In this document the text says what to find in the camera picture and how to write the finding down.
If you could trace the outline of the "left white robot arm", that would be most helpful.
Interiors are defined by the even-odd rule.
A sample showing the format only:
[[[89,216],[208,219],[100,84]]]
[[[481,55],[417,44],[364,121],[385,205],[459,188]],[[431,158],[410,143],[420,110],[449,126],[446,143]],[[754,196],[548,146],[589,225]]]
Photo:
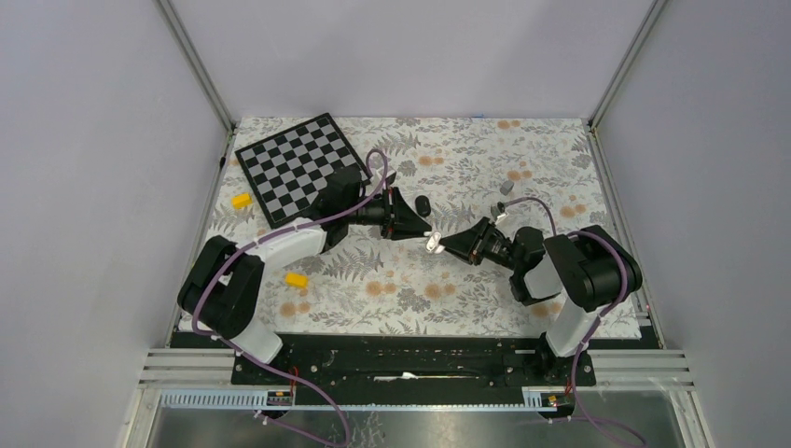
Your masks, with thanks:
[[[281,338],[256,317],[262,278],[301,259],[326,253],[338,245],[352,225],[373,226],[386,240],[422,238],[432,227],[396,187],[380,183],[367,196],[362,173],[343,168],[301,217],[254,242],[238,245],[217,235],[202,247],[177,295],[177,304],[240,354],[252,356],[254,372],[269,384],[281,382],[289,359],[280,352]]]

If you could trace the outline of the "white earbud charging case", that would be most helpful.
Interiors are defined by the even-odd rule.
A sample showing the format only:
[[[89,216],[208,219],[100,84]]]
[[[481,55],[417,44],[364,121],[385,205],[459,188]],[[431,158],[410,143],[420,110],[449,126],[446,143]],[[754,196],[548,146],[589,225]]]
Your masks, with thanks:
[[[445,246],[441,243],[442,234],[439,231],[427,232],[425,235],[425,250],[429,254],[439,254],[444,251]]]

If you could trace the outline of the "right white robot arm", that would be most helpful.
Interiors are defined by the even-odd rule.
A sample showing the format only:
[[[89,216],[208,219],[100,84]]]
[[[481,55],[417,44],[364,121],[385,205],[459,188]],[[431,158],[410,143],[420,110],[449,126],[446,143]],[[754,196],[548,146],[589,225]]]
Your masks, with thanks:
[[[587,347],[604,316],[644,282],[636,259],[598,225],[549,238],[525,226],[507,237],[484,218],[437,244],[469,265],[488,260],[509,269],[511,294],[525,306],[566,295],[560,314],[540,337],[534,361],[536,375],[550,385],[571,373],[571,357]]]

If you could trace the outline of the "black earbud charging case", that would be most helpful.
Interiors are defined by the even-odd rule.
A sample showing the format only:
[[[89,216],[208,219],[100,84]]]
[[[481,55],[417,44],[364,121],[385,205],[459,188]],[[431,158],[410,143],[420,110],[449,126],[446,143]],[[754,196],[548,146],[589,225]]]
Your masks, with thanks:
[[[429,217],[432,213],[430,200],[425,195],[419,195],[414,200],[415,211],[419,217]]]

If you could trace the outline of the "yellow block near arm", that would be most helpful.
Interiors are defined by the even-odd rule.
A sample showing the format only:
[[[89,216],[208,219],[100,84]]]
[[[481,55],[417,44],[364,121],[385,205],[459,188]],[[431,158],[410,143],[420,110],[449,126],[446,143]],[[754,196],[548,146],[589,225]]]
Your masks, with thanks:
[[[284,282],[290,287],[304,289],[309,285],[309,278],[297,273],[287,273],[284,277]]]

